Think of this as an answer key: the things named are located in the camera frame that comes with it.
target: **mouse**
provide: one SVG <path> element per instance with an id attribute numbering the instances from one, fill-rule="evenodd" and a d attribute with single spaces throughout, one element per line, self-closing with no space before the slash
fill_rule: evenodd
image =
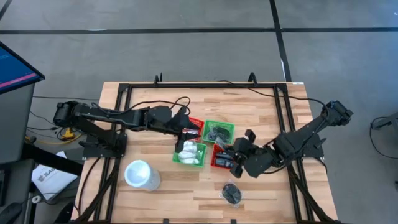
<path id="1" fill-rule="evenodd" d="M 226 184 L 223 187 L 223 197 L 231 204 L 236 205 L 242 199 L 241 191 L 234 184 Z"/>
<path id="2" fill-rule="evenodd" d="M 9 204 L 1 213 L 0 213 L 0 223 L 1 224 L 13 224 L 14 221 L 18 218 L 19 214 L 21 214 L 22 205 L 19 203 L 11 203 Z"/>

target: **green basket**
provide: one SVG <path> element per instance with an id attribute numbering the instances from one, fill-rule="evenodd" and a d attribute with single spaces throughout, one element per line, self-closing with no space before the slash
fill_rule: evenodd
<path id="1" fill-rule="evenodd" d="M 229 137 L 229 141 L 225 142 L 225 144 L 232 144 L 233 140 L 234 140 L 234 129 L 235 129 L 235 125 L 231 124 L 231 123 L 225 123 L 225 122 L 221 122 L 221 121 L 212 121 L 212 120 L 206 120 L 205 122 L 205 127 L 203 128 L 203 132 L 202 132 L 202 140 L 207 141 L 207 142 L 213 142 L 215 143 L 216 141 L 210 140 L 207 138 L 208 133 L 210 132 L 210 130 L 213 127 L 221 127 L 221 128 L 225 128 L 229 131 L 229 133 L 231 134 L 231 136 Z"/>
<path id="2" fill-rule="evenodd" d="M 205 165 L 206 145 L 197 143 L 197 149 L 198 149 L 198 152 L 201 152 L 200 163 L 199 164 L 186 164 L 186 165 L 191 165 L 191 166 L 196 166 L 196 167 L 203 167 L 203 165 Z M 178 153 L 176 153 L 176 152 L 173 155 L 173 162 L 185 164 L 180 161 L 180 158 L 178 158 Z"/>

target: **monitor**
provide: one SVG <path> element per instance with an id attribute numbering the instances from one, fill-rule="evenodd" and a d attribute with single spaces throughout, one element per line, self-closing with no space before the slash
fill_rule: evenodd
<path id="1" fill-rule="evenodd" d="M 0 94 L 44 78 L 43 74 L 0 42 Z"/>

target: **concrete floor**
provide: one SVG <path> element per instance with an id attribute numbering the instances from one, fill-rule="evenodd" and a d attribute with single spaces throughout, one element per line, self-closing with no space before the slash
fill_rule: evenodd
<path id="1" fill-rule="evenodd" d="M 277 0 L 282 28 L 398 27 L 398 3 Z M 268 1 L 13 0 L 0 30 L 273 27 Z M 397 223 L 397 160 L 371 146 L 369 123 L 398 111 L 398 32 L 284 33 L 292 81 L 308 96 L 340 100 L 354 112 L 344 128 L 326 129 L 324 144 L 333 199 L 347 223 Z M 275 34 L 2 35 L 46 75 L 35 95 L 98 98 L 105 81 L 284 81 Z M 58 100 L 34 99 L 32 111 L 51 119 Z M 313 115 L 320 112 L 311 104 Z M 35 117 L 29 126 L 48 127 Z M 374 132 L 378 148 L 398 157 L 390 128 Z M 74 148 L 46 147 L 52 152 Z M 40 204 L 36 223 L 50 223 L 59 205 Z"/>

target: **wooden table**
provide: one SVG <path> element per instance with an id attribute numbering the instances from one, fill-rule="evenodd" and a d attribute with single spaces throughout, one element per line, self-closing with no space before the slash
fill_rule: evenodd
<path id="1" fill-rule="evenodd" d="M 118 82 L 104 83 L 100 106 L 114 108 L 118 85 Z M 307 97 L 303 84 L 288 83 L 287 86 L 290 96 Z M 273 95 L 272 90 L 267 88 L 256 90 Z M 137 88 L 132 91 L 130 105 L 151 100 L 175 101 L 181 96 L 189 96 L 192 100 L 189 106 L 192 111 L 190 116 L 235 124 L 235 138 L 243 136 L 246 129 L 252 129 L 257 135 L 255 143 L 261 146 L 280 133 L 274 98 L 245 88 Z M 281 103 L 286 130 L 289 130 L 283 100 Z M 312 120 L 308 101 L 291 99 L 290 104 L 297 129 Z M 102 128 L 110 128 L 107 123 L 97 124 Z M 161 223 L 164 218 L 170 219 L 171 223 L 229 223 L 231 219 L 237 219 L 238 223 L 295 223 L 286 169 L 272 175 L 261 175 L 256 179 L 244 173 L 237 179 L 228 170 L 210 166 L 213 147 L 208 142 L 205 166 L 198 168 L 172 162 L 175 144 L 173 136 L 150 131 L 127 131 L 127 135 L 128 145 L 126 155 L 121 160 L 112 223 Z M 160 172 L 162 182 L 158 190 L 146 192 L 125 183 L 124 170 L 136 159 L 147 161 Z M 82 180 L 94 160 L 92 158 L 85 162 Z M 90 204 L 98 191 L 103 160 L 97 163 L 88 178 L 83 193 L 83 209 Z M 337 218 L 325 168 L 313 159 L 305 159 L 303 163 L 310 193 L 326 214 Z M 232 207 L 219 196 L 220 190 L 229 180 L 243 192 L 238 208 Z M 306 218 L 303 199 L 299 195 L 303 218 Z M 108 196 L 105 195 L 101 218 L 105 218 L 107 202 Z"/>

